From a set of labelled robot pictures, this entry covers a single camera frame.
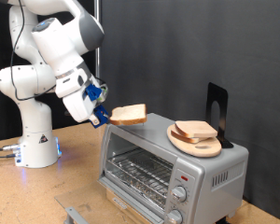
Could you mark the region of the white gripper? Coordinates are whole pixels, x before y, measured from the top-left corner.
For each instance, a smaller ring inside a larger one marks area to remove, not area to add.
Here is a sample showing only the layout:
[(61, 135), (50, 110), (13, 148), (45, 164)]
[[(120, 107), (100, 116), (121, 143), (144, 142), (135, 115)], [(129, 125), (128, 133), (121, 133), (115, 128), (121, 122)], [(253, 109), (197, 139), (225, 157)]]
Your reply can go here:
[(75, 121), (90, 119), (92, 125), (97, 126), (100, 121), (95, 116), (91, 116), (97, 101), (92, 101), (85, 91), (90, 84), (99, 87), (92, 74), (87, 74), (82, 68), (74, 69), (70, 75), (56, 80), (55, 93), (63, 99), (67, 111)]

